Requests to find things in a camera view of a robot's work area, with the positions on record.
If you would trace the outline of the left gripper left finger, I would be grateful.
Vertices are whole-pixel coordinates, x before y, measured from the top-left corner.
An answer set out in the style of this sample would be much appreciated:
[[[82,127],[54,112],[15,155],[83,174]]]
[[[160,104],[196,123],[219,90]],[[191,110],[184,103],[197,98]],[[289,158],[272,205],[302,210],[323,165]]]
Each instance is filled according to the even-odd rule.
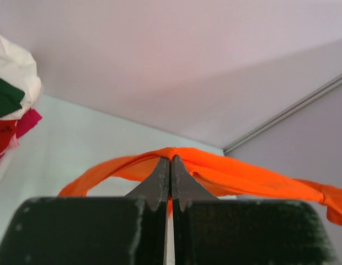
[[[169,166],[124,197],[34,197],[13,215],[0,264],[166,264]]]

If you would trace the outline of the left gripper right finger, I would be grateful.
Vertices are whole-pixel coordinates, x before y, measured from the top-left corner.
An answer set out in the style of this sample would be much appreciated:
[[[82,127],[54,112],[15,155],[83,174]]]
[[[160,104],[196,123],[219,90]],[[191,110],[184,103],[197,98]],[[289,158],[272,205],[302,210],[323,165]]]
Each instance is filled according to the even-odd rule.
[[[338,264],[314,209],[298,200],[221,200],[170,163],[176,264]]]

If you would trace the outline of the orange t shirt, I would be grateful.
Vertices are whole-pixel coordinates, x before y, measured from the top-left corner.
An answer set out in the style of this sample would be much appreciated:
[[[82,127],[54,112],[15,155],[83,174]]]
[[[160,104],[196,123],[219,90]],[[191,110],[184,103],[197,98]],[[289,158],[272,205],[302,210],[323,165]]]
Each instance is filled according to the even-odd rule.
[[[160,158],[180,156],[187,172],[216,197],[253,195],[317,202],[327,208],[327,219],[342,226],[342,189],[313,181],[295,179],[250,165],[230,157],[218,156],[191,147],[166,147],[135,156],[113,158],[83,173],[59,193],[84,197],[105,179],[115,176],[144,181]]]

